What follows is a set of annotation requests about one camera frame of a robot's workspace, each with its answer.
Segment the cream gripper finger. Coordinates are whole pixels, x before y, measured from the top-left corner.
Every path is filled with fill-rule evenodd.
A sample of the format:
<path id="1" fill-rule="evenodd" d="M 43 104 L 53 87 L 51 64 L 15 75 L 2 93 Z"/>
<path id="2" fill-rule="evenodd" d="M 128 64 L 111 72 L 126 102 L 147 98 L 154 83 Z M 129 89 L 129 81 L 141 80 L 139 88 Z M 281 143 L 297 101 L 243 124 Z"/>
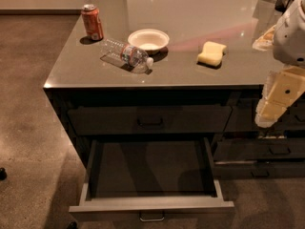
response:
<path id="1" fill-rule="evenodd" d="M 269 128 L 278 121 L 287 108 L 286 103 L 260 99 L 256 106 L 254 122 L 260 128 Z"/>

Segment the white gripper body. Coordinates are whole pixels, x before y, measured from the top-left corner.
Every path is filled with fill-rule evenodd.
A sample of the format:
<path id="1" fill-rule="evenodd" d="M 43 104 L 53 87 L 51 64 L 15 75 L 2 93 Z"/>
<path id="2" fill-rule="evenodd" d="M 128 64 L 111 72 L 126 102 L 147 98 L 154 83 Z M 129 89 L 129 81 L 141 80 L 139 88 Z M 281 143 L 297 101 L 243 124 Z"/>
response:
<path id="1" fill-rule="evenodd" d="M 290 107 L 305 93 L 305 70 L 289 66 L 280 72 L 270 72 L 263 87 L 263 99 L 268 103 Z"/>

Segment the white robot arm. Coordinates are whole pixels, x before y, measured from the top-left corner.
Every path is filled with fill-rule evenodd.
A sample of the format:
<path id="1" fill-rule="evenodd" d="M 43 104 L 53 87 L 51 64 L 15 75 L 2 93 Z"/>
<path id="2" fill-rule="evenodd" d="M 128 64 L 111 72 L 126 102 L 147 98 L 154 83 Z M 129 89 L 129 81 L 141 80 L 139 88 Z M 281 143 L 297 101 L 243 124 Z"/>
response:
<path id="1" fill-rule="evenodd" d="M 270 72 L 255 110 L 258 127 L 269 128 L 305 93 L 305 2 L 294 0 L 277 23 L 256 39 L 253 48 L 272 50 L 284 64 Z"/>

